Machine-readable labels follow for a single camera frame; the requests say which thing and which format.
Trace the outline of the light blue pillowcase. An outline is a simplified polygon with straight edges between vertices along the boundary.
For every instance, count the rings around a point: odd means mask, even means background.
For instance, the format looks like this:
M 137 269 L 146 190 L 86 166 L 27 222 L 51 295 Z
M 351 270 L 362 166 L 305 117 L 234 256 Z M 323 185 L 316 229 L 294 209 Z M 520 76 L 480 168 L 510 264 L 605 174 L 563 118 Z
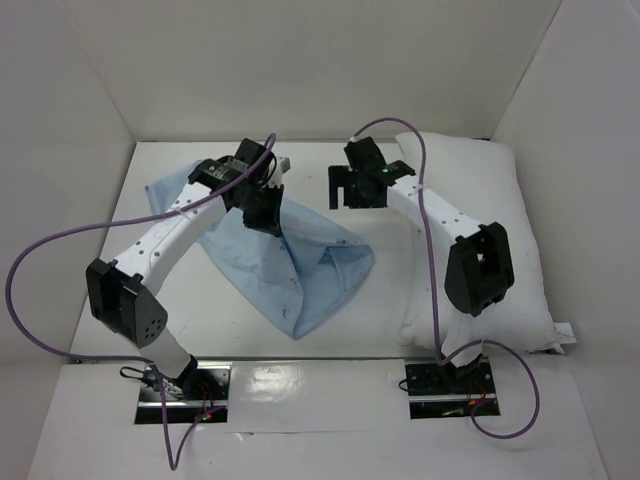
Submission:
M 358 290 L 374 264 L 356 234 L 294 201 L 279 210 L 282 233 L 250 229 L 244 206 L 268 206 L 245 193 L 198 238 L 222 275 L 277 329 L 298 340 L 320 327 Z

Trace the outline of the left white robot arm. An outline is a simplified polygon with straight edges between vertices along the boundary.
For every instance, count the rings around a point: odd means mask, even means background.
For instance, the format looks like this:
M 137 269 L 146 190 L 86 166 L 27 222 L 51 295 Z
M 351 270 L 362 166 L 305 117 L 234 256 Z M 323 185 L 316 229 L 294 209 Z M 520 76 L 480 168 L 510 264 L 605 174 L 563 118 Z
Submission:
M 168 330 L 157 295 L 184 254 L 231 210 L 240 211 L 244 227 L 281 236 L 282 177 L 290 163 L 273 154 L 275 141 L 275 135 L 264 143 L 245 138 L 234 154 L 199 162 L 172 206 L 134 245 L 86 269 L 93 317 L 132 344 L 176 399 L 208 380 Z

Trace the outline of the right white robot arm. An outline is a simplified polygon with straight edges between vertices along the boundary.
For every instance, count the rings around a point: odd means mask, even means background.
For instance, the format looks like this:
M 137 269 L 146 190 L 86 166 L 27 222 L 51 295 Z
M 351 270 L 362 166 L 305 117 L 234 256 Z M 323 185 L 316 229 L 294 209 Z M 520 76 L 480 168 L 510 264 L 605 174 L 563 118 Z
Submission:
M 418 138 L 421 157 L 415 170 L 402 160 L 388 163 L 370 138 L 351 139 L 348 163 L 328 168 L 329 208 L 391 208 L 424 234 L 432 302 L 436 379 L 448 392 L 471 379 L 481 340 L 467 324 L 501 302 L 515 277 L 505 228 L 482 224 L 462 213 L 425 185 L 428 150 Z

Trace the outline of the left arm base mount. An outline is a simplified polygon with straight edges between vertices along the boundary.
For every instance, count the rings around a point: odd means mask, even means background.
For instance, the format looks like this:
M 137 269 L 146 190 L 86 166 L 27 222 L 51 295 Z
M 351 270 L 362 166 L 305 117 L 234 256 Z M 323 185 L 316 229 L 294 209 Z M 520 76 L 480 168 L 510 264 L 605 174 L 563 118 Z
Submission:
M 199 364 L 197 382 L 184 393 L 174 382 L 165 380 L 167 422 L 191 424 L 198 419 L 203 424 L 221 424 L 228 420 L 228 398 L 232 367 L 229 363 L 202 361 Z M 162 405 L 160 382 L 149 366 L 144 370 L 122 367 L 120 376 L 135 380 L 140 389 L 134 423 L 136 425 L 160 425 Z

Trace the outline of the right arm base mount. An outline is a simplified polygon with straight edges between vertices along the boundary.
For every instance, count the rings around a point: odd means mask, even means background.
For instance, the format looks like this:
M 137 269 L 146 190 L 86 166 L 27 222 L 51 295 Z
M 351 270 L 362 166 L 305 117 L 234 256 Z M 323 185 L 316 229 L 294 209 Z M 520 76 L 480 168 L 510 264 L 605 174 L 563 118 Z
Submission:
M 471 364 L 439 366 L 435 360 L 405 364 L 405 377 L 398 382 L 408 396 L 412 420 L 501 414 L 489 360 L 478 357 Z

